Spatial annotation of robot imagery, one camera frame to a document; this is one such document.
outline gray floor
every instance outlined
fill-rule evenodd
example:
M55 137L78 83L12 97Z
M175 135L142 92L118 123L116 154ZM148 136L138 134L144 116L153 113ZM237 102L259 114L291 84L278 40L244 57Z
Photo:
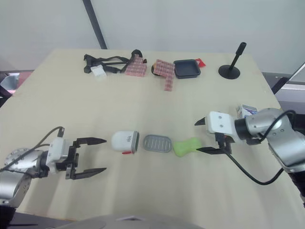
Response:
M270 88L272 88L277 81L281 77L290 77L289 74L281 74L281 73L263 73L267 83L269 84ZM305 91L302 93L301 97L304 98L303 101L300 101L299 98L297 102L294 102L293 96L289 99L285 99L285 101L280 101L279 104L281 105L281 108L286 111L286 110L295 110L298 114L305 115Z
M37 224L37 226L11 226L9 229L52 229L65 224L69 221L51 219L29 214L15 213L10 224Z

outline square black tray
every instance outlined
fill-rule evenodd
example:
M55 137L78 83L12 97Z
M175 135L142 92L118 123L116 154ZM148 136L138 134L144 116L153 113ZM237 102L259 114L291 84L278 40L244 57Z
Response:
M178 79L195 78L201 74L196 60L174 61L175 74Z

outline beige table surface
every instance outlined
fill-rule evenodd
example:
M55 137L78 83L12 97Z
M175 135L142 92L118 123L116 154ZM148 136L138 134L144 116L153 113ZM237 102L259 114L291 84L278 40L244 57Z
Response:
M271 185L248 179L225 155L195 152L179 158L145 151L147 134L172 141L199 137L216 145L204 126L194 123L209 111L236 115L239 104L279 108L250 55L237 62L241 75L227 80L217 73L234 55L222 53L143 52L143 78L107 73L98 82L85 74L83 55L130 57L130 51L55 50L0 109L0 161L19 147L34 146L50 129L62 125L65 138L100 137L108 143L82 147L78 171L107 167L87 179L65 180L65 173L34 179L19 212L62 219L112 213L158 213L179 217L207 229L303 229L305 210L287 174ZM172 62L201 58L206 67L195 79L178 80L163 91L164 79L150 73L159 58ZM111 149L118 130L138 130L134 155ZM266 142L232 145L233 156L253 176L268 180L280 168Z

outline robotic arm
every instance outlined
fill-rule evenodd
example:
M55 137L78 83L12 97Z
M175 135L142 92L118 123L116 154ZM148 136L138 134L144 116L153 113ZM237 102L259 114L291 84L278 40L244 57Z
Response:
M57 129L59 129L58 135L51 144L42 144ZM104 143L106 140L87 137L70 141L63 139L63 134L64 128L56 127L34 148L17 149L7 156L4 162L5 167L0 169L1 223L4 221L9 223L16 208L26 195L32 179L47 177L49 172L56 174L59 171L66 171L66 179L75 180L92 177L106 169L93 168L76 173L79 157L76 149L81 147L81 144L96 145ZM49 146L49 149L47 151L39 150L42 146Z
M206 124L208 131L215 134L219 149L203 147L197 150L209 154L227 154L232 158L231 143L246 140L247 144L256 145L267 139L271 152L289 174L305 202L305 136L293 130L287 113L295 114L294 111L282 113L278 109L267 108L257 114L234 120L229 114L210 112L195 125Z

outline green sponge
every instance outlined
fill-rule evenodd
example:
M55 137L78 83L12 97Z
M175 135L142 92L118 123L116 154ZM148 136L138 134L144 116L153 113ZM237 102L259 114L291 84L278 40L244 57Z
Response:
M173 150L177 156L184 156L190 152L196 152L198 148L201 148L201 142L197 137L192 137L183 142L174 142Z

